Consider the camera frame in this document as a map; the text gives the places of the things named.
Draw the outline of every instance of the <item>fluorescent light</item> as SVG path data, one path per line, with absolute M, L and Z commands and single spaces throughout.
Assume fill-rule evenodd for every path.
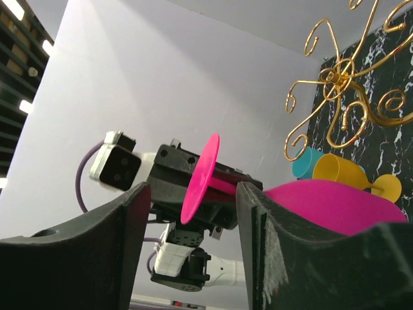
M 10 11 L 18 18 L 18 20 L 22 20 L 23 16 L 25 15 L 25 10 L 20 6 L 20 4 L 16 0 L 2 0 L 5 5 L 9 8 Z
M 49 41 L 44 40 L 42 47 L 49 56 L 52 55 L 53 45 Z
M 30 102 L 27 102 L 26 100 L 22 100 L 20 102 L 19 109 L 29 114 L 31 111 L 33 111 L 33 104 L 31 104 Z
M 6 178 L 0 178 L 0 189 L 4 189 L 7 184 L 7 179 Z

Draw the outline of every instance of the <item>black marble surface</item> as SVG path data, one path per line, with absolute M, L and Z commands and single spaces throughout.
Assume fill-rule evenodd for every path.
M 356 59 L 356 71 L 368 68 L 380 60 L 402 43 L 413 31 L 413 9 L 396 18 L 391 25 L 398 25 L 405 21 L 406 29 L 400 32 L 387 34 L 382 28 L 371 33 Z M 348 47 L 341 53 L 341 57 L 350 57 L 358 43 Z M 335 58 L 326 61 L 321 68 L 332 67 Z M 389 117 L 405 116 L 413 112 L 413 44 L 410 44 L 395 57 L 371 73 L 355 79 L 363 85 L 370 98 L 372 108 L 377 110 L 378 101 L 389 90 L 399 88 L 407 95 L 407 102 L 400 112 L 385 112 Z M 323 100 L 322 86 L 317 88 L 314 106 L 316 108 Z M 342 100 L 341 115 L 337 123 L 333 141 L 342 144 L 348 141 L 358 130 L 361 123 L 362 111 L 354 108 L 350 113 L 348 130 L 342 131 L 339 127 L 343 111 L 351 102 L 357 100 L 351 90 L 345 92 Z M 335 102 L 326 104 L 317 116 L 314 116 L 308 126 L 309 146 L 331 152 L 338 156 L 352 160 L 366 170 L 369 181 L 374 181 L 382 174 L 391 173 L 397 176 L 403 186 L 401 198 L 396 205 L 404 212 L 410 222 L 413 222 L 413 122 L 398 127 L 381 127 L 368 123 L 367 129 L 361 137 L 344 149 L 333 149 L 326 141 L 327 130 L 331 124 L 335 111 Z

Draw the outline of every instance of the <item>yellow glass base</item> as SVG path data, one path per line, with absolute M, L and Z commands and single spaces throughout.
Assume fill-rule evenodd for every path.
M 396 202 L 401 195 L 401 183 L 397 176 L 391 174 L 384 174 L 379 176 L 373 183 L 374 187 L 383 189 L 372 189 L 372 194 Z

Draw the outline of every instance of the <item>blue cup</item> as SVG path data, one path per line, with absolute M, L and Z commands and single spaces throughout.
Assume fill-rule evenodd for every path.
M 312 179 L 312 172 L 317 161 L 324 155 L 323 152 L 307 147 L 302 157 L 292 163 L 292 174 L 299 179 Z

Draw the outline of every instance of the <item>gold metal rack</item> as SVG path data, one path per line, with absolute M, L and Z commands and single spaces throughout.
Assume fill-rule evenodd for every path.
M 383 25 L 383 29 L 385 32 L 390 33 L 390 32 L 400 31 L 406 28 L 406 23 L 400 23 L 396 26 L 390 26 L 390 20 L 395 16 L 395 14 L 400 9 L 402 9 L 405 5 L 407 5 L 408 3 L 412 1 L 413 0 L 404 0 L 390 13 L 390 15 L 386 18 L 385 23 Z M 358 0 L 357 3 L 354 3 L 354 2 L 355 0 L 350 0 L 348 4 L 348 7 L 350 8 L 350 10 L 355 10 L 361 4 L 361 2 L 363 2 L 363 0 Z M 378 125 L 386 126 L 386 127 L 398 126 L 398 125 L 410 123 L 411 121 L 413 121 L 413 112 L 402 118 L 389 118 L 386 115 L 384 115 L 382 111 L 383 105 L 384 105 L 385 110 L 388 112 L 395 112 L 401 109 L 403 105 L 406 103 L 406 94 L 404 91 L 400 89 L 394 89 L 384 94 L 383 97 L 381 97 L 381 99 L 379 100 L 377 114 L 375 114 L 375 112 L 372 110 L 372 107 L 370 106 L 370 103 L 368 102 L 365 89 L 361 85 L 358 85 L 356 82 L 354 82 L 354 78 L 364 76 L 370 71 L 380 67 L 383 63 L 385 63 L 390 58 L 392 58 L 395 54 L 397 54 L 400 50 L 403 50 L 413 40 L 413 34 L 410 34 L 406 38 L 406 40 L 402 42 L 402 44 L 400 44 L 395 49 L 393 49 L 393 51 L 388 53 L 383 59 L 380 59 L 377 63 L 374 63 L 371 67 L 365 70 L 356 72 L 354 62 L 355 62 L 355 59 L 358 57 L 360 50 L 366 41 L 366 37 L 367 37 L 368 31 L 370 30 L 370 26 L 372 24 L 372 20 L 374 18 L 374 14 L 376 13 L 378 4 L 379 4 L 379 0 L 375 0 L 370 16 L 367 20 L 367 24 L 363 32 L 363 36 L 361 37 L 359 45 L 357 46 L 356 50 L 354 51 L 354 53 L 352 54 L 350 58 L 343 58 L 343 59 L 340 58 L 340 51 L 339 51 L 339 47 L 337 44 L 336 35 L 334 34 L 334 31 L 333 31 L 333 28 L 331 26 L 329 19 L 325 18 L 319 21 L 314 26 L 314 28 L 311 30 L 311 33 L 308 35 L 308 38 L 307 38 L 307 41 L 304 47 L 304 54 L 306 56 L 311 55 L 317 46 L 317 42 L 319 38 L 316 36 L 314 38 L 314 41 L 313 41 L 313 44 L 310 50 L 308 50 L 308 46 L 309 46 L 310 40 L 312 39 L 314 35 L 314 32 L 317 30 L 317 28 L 321 24 L 323 23 L 327 24 L 328 29 L 330 30 L 332 42 L 334 44 L 334 49 L 336 51 L 337 61 L 336 61 L 336 64 L 332 68 L 326 68 L 320 72 L 318 81 L 305 81 L 305 80 L 296 81 L 291 86 L 290 91 L 288 92 L 287 100 L 285 103 L 285 110 L 289 114 L 294 111 L 294 108 L 296 107 L 296 102 L 297 102 L 297 99 L 293 95 L 292 92 L 294 88 L 296 87 L 296 85 L 300 83 L 323 85 L 323 97 L 324 97 L 324 100 L 318 105 L 318 107 L 288 134 L 285 140 L 285 145 L 284 145 L 284 155 L 288 161 L 298 160 L 304 154 L 306 148 L 308 147 L 308 136 L 306 134 L 300 134 L 294 140 L 294 142 L 291 143 L 291 145 L 295 147 L 301 139 L 304 139 L 304 146 L 295 157 L 290 157 L 288 155 L 288 145 L 290 144 L 290 139 L 292 135 L 295 132 L 297 132 L 297 130 L 301 128 L 306 122 L 308 122 L 314 115 L 316 115 L 321 110 L 321 108 L 323 108 L 324 105 L 329 101 L 336 102 L 336 111 L 335 111 L 332 123 L 330 125 L 330 128 L 328 129 L 328 132 L 327 132 L 327 141 L 328 141 L 328 144 L 330 144 L 335 149 L 343 149 L 353 144 L 366 129 L 368 121 L 371 121 L 371 122 L 377 123 Z M 339 113 L 341 110 L 341 95 L 349 88 L 356 92 L 356 94 L 358 95 L 358 100 L 349 104 L 346 110 L 344 111 L 343 121 L 341 124 L 341 130 L 347 130 L 348 113 L 351 111 L 353 107 L 359 106 L 363 109 L 363 117 L 361 118 L 362 122 L 361 122 L 361 126 L 359 130 L 356 132 L 356 134 L 351 139 L 349 139 L 347 142 L 344 142 L 343 144 L 337 145 L 332 141 L 331 135 L 334 131 L 334 127 L 337 123 Z M 392 106 L 393 102 L 399 102 L 399 104 L 396 107 L 394 107 Z

